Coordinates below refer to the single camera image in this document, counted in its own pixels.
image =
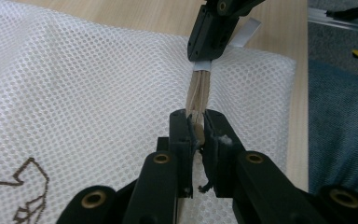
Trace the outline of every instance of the brown thread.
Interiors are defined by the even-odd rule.
[[[11,187],[19,187],[23,185],[23,181],[20,180],[19,176],[20,174],[28,167],[29,164],[33,164],[38,171],[42,174],[42,176],[46,179],[46,183],[45,183],[45,190],[43,192],[42,195],[40,195],[39,197],[27,202],[25,204],[25,208],[19,207],[18,210],[16,211],[16,214],[13,217],[13,221],[16,221],[17,223],[24,223],[27,222],[28,224],[30,223],[30,218],[31,216],[36,213],[36,211],[38,211],[40,209],[40,212],[35,220],[35,223],[37,223],[37,221],[39,220],[39,218],[41,217],[43,211],[46,208],[46,197],[47,197],[47,193],[48,193],[48,182],[49,182],[49,178],[48,175],[46,174],[46,172],[42,169],[42,167],[39,165],[39,163],[37,163],[34,158],[29,158],[13,175],[14,180],[17,181],[16,182],[6,182],[6,181],[0,181],[0,185],[2,186],[11,186]],[[40,205],[38,205],[36,207],[36,209],[34,209],[34,211],[30,212],[30,205],[32,203],[35,203],[37,201],[42,201]],[[17,217],[19,212],[24,212],[26,213],[26,217]]]

